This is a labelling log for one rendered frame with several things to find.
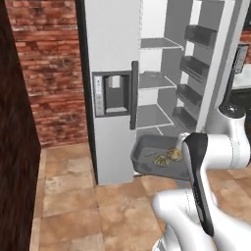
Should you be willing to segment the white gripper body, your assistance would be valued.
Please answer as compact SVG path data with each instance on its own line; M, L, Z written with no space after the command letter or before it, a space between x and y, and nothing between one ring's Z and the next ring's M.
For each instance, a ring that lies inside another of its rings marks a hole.
M181 149L181 144L183 140L190 135L190 132L182 132L179 134L176 142L176 149Z

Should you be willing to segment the grey fridge shelf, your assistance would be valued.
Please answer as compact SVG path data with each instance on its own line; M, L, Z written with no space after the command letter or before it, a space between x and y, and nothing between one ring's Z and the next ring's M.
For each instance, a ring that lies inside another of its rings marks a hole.
M175 86L159 72L144 72L139 75L139 88L175 88Z
M180 49L181 51L184 50L184 48L181 45L173 42L172 40L166 37L142 38L141 48L142 49Z
M172 121L157 104L139 106L137 111L137 127L166 126Z

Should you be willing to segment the grey tupperware container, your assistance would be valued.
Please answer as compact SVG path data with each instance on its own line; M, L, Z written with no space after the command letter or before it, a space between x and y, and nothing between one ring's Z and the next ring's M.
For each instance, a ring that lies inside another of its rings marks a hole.
M131 161L137 173L145 176L162 176L173 179L189 180L183 160L158 165L155 159L165 156L176 147L177 138L157 134L143 134L135 142L131 151Z

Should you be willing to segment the white fridge body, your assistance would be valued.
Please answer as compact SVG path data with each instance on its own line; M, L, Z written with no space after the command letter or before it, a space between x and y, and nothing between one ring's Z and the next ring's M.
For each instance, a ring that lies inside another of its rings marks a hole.
M185 53L184 29L188 25L191 14L195 10L197 0L141 0L140 7L140 42L139 42L139 74L137 111L139 106L157 104L172 121L171 125L155 125L151 127L137 127L135 141L143 134L157 134L178 138L182 132L180 126L175 125L173 111L176 107L176 88L181 82L180 59ZM88 141L91 160L96 179L95 139L92 113L91 79L89 71L88 42L86 29L85 0L75 0L77 28L80 47L81 70L83 74L84 101L87 117ZM166 37L181 45L180 49L142 49L142 38ZM139 75L144 72L162 73L175 88L139 88Z

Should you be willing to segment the white fridge door with dispenser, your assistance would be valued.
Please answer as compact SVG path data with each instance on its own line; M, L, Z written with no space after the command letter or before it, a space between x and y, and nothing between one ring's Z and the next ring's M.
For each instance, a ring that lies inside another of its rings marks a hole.
M85 0L99 185L131 182L131 63L138 61L141 0Z

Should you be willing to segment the white fridge door with bins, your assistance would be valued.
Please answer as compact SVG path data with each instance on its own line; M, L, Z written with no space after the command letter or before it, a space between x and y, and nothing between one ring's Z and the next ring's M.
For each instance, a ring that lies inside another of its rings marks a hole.
M214 29L217 38L213 47L202 46L184 39L183 56L193 56L209 66L208 76L204 82L199 82L181 71L180 84L189 85L202 96L199 108L177 98L176 106L183 107L197 122L193 131L207 131L214 111L223 102L249 5L250 0L196 1L188 25L201 25Z

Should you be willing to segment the tan dumpling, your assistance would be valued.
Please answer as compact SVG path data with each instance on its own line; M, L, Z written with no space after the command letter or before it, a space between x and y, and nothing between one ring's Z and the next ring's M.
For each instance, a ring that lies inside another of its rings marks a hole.
M176 148L170 148L168 150L167 156L172 161L180 161L182 159L181 152Z
M154 164L159 166L167 166L170 163L170 159L164 155L158 155L154 158Z

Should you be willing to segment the dark grey door bin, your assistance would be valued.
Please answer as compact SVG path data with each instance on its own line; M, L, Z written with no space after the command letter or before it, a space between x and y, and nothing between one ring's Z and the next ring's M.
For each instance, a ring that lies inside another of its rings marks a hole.
M209 66L193 56L183 56L179 68L199 82L204 82L209 72Z
M180 84L177 87L176 96L183 102L193 105L197 108L200 107L202 102L202 96L187 84Z
M190 131L196 129L196 120L183 107L174 108L173 119L176 126Z
M185 28L184 39L195 44L213 47L217 38L217 32L201 25L188 25Z

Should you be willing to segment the dark counter cabinet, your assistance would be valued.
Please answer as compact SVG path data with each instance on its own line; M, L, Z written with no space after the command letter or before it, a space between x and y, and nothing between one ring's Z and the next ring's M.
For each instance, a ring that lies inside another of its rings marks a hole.
M251 88L232 90L230 101L247 110L251 110Z

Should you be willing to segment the dark wooden cabinet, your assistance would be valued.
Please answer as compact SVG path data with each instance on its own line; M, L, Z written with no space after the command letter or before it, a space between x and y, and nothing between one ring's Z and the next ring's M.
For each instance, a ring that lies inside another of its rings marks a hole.
M29 251L40 143L5 0L0 0L0 251Z

